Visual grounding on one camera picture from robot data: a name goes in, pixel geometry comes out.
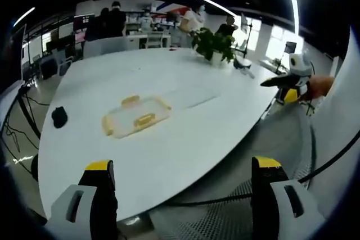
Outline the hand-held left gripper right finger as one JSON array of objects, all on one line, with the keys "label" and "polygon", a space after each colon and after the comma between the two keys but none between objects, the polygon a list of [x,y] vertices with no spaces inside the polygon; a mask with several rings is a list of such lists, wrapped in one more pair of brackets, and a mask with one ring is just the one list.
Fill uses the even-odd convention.
[{"label": "hand-held left gripper right finger", "polygon": [[252,239],[311,239],[325,223],[312,194],[278,161],[253,157],[251,184]]}]

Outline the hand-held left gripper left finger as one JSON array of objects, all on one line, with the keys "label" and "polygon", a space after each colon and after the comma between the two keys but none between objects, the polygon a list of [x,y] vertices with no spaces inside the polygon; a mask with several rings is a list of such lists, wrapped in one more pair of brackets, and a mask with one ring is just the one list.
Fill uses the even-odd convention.
[{"label": "hand-held left gripper left finger", "polygon": [[93,162],[52,204],[47,230],[55,239],[117,239],[117,209],[113,161]]}]

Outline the person's right hand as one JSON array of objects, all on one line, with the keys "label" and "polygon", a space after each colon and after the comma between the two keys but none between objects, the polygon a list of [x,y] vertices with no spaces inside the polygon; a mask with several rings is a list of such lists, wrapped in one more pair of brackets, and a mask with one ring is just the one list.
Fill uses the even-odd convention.
[{"label": "person's right hand", "polygon": [[306,100],[324,97],[330,91],[335,78],[333,76],[313,75],[309,80]]}]

